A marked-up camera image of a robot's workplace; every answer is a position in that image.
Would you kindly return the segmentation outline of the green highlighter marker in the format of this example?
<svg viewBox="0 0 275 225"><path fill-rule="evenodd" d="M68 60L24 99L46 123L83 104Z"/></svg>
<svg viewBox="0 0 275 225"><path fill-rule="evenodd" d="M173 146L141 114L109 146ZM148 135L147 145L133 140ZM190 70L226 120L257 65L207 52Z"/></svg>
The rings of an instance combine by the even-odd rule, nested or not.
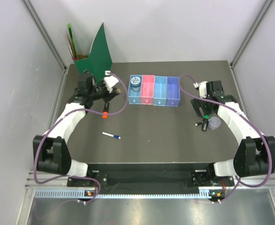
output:
<svg viewBox="0 0 275 225"><path fill-rule="evenodd" d="M209 121L209 115L204 115L203 120L202 120L202 127L201 127L201 130L204 132L207 131L208 121Z"/></svg>

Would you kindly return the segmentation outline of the orange highlighter marker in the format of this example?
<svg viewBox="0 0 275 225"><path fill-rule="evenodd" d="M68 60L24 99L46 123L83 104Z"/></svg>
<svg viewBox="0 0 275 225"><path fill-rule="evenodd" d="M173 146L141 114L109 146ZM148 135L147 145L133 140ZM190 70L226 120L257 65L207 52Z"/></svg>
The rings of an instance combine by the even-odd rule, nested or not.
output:
<svg viewBox="0 0 275 225"><path fill-rule="evenodd" d="M105 105L104 105L103 115L102 115L103 119L107 119L108 112L109 112L109 102L105 103Z"/></svg>

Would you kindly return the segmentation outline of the clear round clip container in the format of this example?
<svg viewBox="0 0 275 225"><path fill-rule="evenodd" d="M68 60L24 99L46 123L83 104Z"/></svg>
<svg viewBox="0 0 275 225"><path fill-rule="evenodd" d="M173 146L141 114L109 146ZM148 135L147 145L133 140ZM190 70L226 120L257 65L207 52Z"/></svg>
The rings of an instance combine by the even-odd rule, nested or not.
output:
<svg viewBox="0 0 275 225"><path fill-rule="evenodd" d="M216 130L219 128L220 125L221 125L221 119L218 117L211 117L208 120L208 128L210 130Z"/></svg>

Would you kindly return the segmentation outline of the green lever arch binder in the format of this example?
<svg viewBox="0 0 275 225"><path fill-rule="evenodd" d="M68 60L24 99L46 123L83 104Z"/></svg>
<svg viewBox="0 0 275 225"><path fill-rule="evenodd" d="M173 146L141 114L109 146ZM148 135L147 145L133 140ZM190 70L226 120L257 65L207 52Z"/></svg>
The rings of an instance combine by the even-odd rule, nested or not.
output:
<svg viewBox="0 0 275 225"><path fill-rule="evenodd" d="M81 54L79 50L76 49L75 35L70 23L67 25L67 28L66 37L68 40L68 49L78 72L81 74L90 73L93 75L96 83L99 83L100 80L104 78L105 71L110 70L112 66L112 58L107 43L104 24L101 24L99 27L87 55Z"/></svg>

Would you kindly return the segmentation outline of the teal blue drawer box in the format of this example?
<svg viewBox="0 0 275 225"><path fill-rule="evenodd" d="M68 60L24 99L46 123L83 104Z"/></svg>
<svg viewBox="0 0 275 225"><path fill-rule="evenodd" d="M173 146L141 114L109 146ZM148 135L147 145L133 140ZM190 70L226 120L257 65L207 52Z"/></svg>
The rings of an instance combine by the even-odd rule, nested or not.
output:
<svg viewBox="0 0 275 225"><path fill-rule="evenodd" d="M153 105L166 106L167 101L167 77L156 76L154 81Z"/></svg>

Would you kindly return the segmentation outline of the light blue drawer box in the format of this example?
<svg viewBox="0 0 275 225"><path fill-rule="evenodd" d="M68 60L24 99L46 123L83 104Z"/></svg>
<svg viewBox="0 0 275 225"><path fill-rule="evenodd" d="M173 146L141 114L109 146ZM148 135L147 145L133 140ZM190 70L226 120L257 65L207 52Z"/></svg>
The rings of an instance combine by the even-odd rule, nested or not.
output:
<svg viewBox="0 0 275 225"><path fill-rule="evenodd" d="M135 92L130 87L130 80L129 80L129 87L128 87L128 103L132 105L140 105L141 104L141 98L140 98L141 90L138 92Z"/></svg>

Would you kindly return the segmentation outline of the round patterned tape roll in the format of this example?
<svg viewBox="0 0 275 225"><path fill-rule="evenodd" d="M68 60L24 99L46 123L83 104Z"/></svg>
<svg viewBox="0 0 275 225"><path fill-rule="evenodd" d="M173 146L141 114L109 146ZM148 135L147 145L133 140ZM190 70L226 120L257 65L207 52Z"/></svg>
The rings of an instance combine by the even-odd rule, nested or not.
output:
<svg viewBox="0 0 275 225"><path fill-rule="evenodd" d="M138 92L141 89L142 85L142 76L141 75L133 75L130 78L130 87L133 91Z"/></svg>

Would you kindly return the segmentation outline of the pink drawer box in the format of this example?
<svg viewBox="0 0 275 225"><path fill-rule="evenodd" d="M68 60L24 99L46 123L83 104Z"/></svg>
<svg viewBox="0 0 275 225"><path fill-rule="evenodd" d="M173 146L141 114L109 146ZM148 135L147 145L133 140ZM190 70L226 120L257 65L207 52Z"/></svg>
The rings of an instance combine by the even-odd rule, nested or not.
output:
<svg viewBox="0 0 275 225"><path fill-rule="evenodd" d="M154 98L154 75L143 75L142 87L141 87L141 104L142 105L152 105Z"/></svg>

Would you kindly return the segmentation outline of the purple drawer box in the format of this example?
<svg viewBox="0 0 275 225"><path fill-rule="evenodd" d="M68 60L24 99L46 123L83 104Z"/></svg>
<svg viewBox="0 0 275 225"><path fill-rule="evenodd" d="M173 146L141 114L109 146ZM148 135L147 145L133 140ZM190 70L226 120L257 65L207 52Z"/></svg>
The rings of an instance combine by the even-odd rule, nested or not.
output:
<svg viewBox="0 0 275 225"><path fill-rule="evenodd" d="M180 100L179 78L168 76L166 106L178 107Z"/></svg>

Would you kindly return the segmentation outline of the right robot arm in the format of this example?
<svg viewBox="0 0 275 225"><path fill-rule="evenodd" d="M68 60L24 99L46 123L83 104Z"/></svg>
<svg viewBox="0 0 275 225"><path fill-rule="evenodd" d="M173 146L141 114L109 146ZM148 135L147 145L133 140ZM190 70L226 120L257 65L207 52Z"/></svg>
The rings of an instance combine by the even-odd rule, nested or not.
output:
<svg viewBox="0 0 275 225"><path fill-rule="evenodd" d="M206 180L216 186L227 176L250 177L275 172L275 138L259 135L232 95L225 95L221 81L195 83L199 97L191 100L198 117L216 113L238 143L233 159L210 163Z"/></svg>

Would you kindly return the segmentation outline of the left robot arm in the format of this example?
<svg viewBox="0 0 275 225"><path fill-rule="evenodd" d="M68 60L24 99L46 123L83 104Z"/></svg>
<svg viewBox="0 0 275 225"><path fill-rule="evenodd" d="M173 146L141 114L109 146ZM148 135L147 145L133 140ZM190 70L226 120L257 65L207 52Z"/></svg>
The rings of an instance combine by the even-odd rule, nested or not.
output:
<svg viewBox="0 0 275 225"><path fill-rule="evenodd" d="M117 83L118 79L110 71L106 71L99 82L89 73L79 76L74 94L55 124L43 135L37 135L33 139L34 166L37 171L77 176L82 185L92 184L94 175L88 171L89 166L71 158L67 143L94 101L102 99L108 103L119 95L120 92L115 87Z"/></svg>

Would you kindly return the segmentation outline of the blue white pen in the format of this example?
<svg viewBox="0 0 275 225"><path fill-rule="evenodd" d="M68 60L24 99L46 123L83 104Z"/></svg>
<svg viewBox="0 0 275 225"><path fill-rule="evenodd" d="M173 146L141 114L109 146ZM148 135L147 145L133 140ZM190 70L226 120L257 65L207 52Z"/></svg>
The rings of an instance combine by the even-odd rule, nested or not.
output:
<svg viewBox="0 0 275 225"><path fill-rule="evenodd" d="M115 139L119 139L119 140L121 139L121 137L118 136L118 135L113 135L113 134L109 134L109 133L106 133L106 132L102 132L102 134L106 135L106 136L110 136L110 137L115 138Z"/></svg>

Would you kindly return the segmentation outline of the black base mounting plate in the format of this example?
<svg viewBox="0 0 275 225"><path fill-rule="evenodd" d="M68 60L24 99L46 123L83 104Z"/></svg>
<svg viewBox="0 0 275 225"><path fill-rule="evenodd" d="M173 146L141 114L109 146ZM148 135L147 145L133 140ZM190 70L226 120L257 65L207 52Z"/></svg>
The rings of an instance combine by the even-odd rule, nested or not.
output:
<svg viewBox="0 0 275 225"><path fill-rule="evenodd" d="M89 178L98 180L102 188L137 188L146 186L178 185L182 187L233 187L232 177L217 177L210 180L204 171L159 170L159 171L96 171L88 172Z"/></svg>

